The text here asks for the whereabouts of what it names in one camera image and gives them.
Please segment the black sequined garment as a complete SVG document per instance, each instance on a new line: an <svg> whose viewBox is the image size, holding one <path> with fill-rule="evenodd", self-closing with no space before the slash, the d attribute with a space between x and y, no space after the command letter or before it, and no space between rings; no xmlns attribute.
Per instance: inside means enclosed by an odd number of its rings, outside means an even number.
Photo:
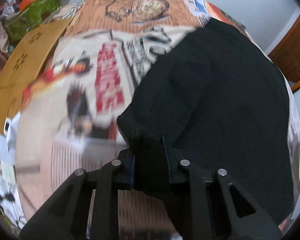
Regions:
<svg viewBox="0 0 300 240"><path fill-rule="evenodd" d="M232 25L211 19L157 58L117 125L135 155L135 185L191 230L189 189L169 185L166 159L226 169L275 223L292 211L283 75Z"/></svg>

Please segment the printed bed quilt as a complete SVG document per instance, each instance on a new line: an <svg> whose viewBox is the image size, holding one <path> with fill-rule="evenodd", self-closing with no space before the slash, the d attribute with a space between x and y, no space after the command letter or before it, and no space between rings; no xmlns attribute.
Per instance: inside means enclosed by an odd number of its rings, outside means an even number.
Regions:
<svg viewBox="0 0 300 240"><path fill-rule="evenodd" d="M130 189L118 191L119 239L183 239L164 202L136 188L135 155L117 119L157 58L211 19L235 27L277 67L245 26L207 1L86 0L47 70L23 94L17 164L27 222L77 169L101 169L127 150L133 159ZM283 78L289 96L294 209L300 191L300 120ZM282 222L276 223L280 231Z"/></svg>

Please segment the wooden wardrobe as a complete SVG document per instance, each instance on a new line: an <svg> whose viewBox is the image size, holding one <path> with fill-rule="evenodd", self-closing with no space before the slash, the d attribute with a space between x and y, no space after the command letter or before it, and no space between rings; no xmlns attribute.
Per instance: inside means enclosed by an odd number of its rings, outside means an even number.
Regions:
<svg viewBox="0 0 300 240"><path fill-rule="evenodd" d="M297 91L300 88L300 15L269 57L286 79L294 83L292 91Z"/></svg>

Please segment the green storage box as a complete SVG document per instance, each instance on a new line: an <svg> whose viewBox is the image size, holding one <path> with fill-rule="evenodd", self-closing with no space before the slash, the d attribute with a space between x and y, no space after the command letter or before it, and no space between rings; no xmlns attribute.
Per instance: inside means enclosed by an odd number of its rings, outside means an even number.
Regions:
<svg viewBox="0 0 300 240"><path fill-rule="evenodd" d="M10 43L17 44L27 32L40 26L58 8L58 0L36 0L23 11L2 20Z"/></svg>

